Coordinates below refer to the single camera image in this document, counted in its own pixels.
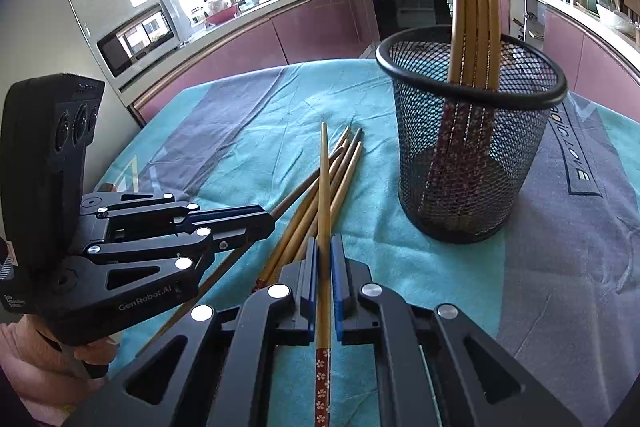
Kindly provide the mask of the person's left hand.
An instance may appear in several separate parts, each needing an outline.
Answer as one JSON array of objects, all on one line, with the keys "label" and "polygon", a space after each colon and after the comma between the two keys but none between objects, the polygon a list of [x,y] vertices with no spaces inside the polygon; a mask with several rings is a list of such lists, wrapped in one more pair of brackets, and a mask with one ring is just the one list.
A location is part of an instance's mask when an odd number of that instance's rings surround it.
[{"label": "person's left hand", "polygon": [[106,382],[77,377],[37,315],[1,325],[1,424],[61,426]]}]

